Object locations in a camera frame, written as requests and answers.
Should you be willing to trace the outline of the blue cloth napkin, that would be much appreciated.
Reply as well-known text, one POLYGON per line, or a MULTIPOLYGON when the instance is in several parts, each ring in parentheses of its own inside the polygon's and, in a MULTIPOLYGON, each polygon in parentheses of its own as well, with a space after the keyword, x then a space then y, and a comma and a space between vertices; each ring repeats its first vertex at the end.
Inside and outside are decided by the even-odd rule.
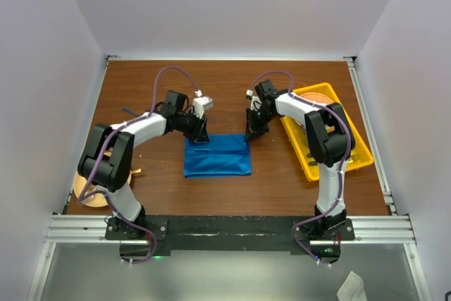
POLYGON ((204 144, 185 141, 186 178, 225 178, 251 173, 250 147, 243 134, 211 135, 204 144))

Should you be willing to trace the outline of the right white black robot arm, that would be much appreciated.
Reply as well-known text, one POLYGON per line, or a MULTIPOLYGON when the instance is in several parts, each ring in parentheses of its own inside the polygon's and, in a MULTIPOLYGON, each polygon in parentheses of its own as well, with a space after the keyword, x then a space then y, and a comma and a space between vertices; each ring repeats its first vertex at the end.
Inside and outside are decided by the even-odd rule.
POLYGON ((355 146, 343 107, 336 102, 316 103, 290 90, 276 90, 270 80, 247 90, 246 98, 250 106, 246 109, 245 142, 267 133, 268 123, 276 117, 289 117, 304 126, 309 153, 319 166, 319 196, 315 216, 295 228, 301 229, 310 223, 313 234, 324 240, 331 239, 346 221, 345 169, 355 146))

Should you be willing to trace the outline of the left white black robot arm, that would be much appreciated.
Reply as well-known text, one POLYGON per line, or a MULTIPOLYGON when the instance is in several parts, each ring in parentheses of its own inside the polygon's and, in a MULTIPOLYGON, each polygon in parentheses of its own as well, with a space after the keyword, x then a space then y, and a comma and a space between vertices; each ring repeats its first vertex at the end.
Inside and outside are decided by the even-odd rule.
POLYGON ((115 125, 96 124, 78 163, 78 174, 94 185, 78 196, 80 203, 101 195, 113 212, 112 229, 130 239, 149 238, 146 213, 134 196, 128 177, 134 149, 144 142, 178 131, 194 143, 209 142, 206 111, 214 101, 200 91, 194 99, 172 90, 162 102, 132 120, 115 125))

